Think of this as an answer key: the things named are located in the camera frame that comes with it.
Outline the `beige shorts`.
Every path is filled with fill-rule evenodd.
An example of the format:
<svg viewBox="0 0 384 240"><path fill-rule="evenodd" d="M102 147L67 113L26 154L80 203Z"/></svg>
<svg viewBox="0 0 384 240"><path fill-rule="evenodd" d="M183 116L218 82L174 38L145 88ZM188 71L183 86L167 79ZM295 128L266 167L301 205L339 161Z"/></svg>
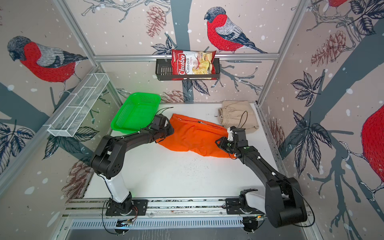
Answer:
<svg viewBox="0 0 384 240"><path fill-rule="evenodd" d="M260 127L256 113L248 101L223 101L218 113L219 123L226 129L234 126L251 134Z"/></svg>

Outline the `orange shorts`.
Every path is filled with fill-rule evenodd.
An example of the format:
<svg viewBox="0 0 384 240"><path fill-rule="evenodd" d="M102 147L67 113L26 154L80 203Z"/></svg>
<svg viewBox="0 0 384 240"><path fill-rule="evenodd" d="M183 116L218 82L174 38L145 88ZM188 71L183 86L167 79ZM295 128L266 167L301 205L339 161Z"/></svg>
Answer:
<svg viewBox="0 0 384 240"><path fill-rule="evenodd" d="M203 157L233 158L221 150L216 141L228 137L224 127L183 115L173 114L170 119L174 133L166 137L159 145L174 152L194 152Z"/></svg>

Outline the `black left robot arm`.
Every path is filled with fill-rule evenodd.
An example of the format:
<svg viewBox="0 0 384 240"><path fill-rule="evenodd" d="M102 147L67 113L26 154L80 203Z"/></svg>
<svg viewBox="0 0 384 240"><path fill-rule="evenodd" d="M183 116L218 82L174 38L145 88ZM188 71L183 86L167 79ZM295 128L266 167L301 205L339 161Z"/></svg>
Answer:
<svg viewBox="0 0 384 240"><path fill-rule="evenodd" d="M90 161L94 172L102 177L111 194L112 204L124 213L133 208L132 194L127 188L121 170L126 152L144 144L160 142L174 134L170 120L156 115L153 121L137 133L112 137L106 135L97 146Z"/></svg>

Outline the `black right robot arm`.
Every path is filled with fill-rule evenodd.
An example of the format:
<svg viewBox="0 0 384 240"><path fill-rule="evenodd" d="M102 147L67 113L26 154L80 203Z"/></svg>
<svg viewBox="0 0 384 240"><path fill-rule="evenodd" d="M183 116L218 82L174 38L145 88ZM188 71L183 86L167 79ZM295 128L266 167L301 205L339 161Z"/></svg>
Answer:
<svg viewBox="0 0 384 240"><path fill-rule="evenodd" d="M251 169L265 187L262 193L256 189L241 191L239 204L242 212L262 212L275 228L307 221L305 199L299 182L279 173L265 161L260 152L248 144L245 129L231 127L229 135L215 143L219 149Z"/></svg>

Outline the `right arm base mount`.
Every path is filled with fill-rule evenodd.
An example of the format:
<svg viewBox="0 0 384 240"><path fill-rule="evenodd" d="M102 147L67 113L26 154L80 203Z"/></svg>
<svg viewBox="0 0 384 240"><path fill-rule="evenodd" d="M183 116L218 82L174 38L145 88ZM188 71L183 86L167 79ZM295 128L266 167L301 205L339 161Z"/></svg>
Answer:
<svg viewBox="0 0 384 240"><path fill-rule="evenodd" d="M237 198L227 198L222 208L228 215L264 215L265 196L257 189L242 190Z"/></svg>

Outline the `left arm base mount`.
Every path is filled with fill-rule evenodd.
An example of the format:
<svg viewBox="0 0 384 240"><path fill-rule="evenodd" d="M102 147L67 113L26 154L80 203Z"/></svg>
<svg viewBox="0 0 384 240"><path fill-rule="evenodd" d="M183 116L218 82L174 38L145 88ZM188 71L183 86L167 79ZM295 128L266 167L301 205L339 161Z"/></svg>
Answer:
<svg viewBox="0 0 384 240"><path fill-rule="evenodd" d="M106 206L106 216L145 216L149 201L146 199L133 199L131 195L122 203L109 199Z"/></svg>

